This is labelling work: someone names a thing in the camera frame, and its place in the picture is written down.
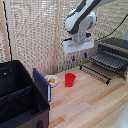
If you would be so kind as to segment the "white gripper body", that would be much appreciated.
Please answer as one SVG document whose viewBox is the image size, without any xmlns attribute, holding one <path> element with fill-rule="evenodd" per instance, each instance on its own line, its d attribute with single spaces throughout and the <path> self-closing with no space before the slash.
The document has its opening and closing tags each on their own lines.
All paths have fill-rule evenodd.
<svg viewBox="0 0 128 128">
<path fill-rule="evenodd" d="M 64 52 L 66 54 L 73 53 L 85 49 L 90 49 L 94 47 L 93 37 L 88 37 L 84 41 L 76 43 L 73 40 L 63 41 L 62 46 L 64 47 Z"/>
</svg>

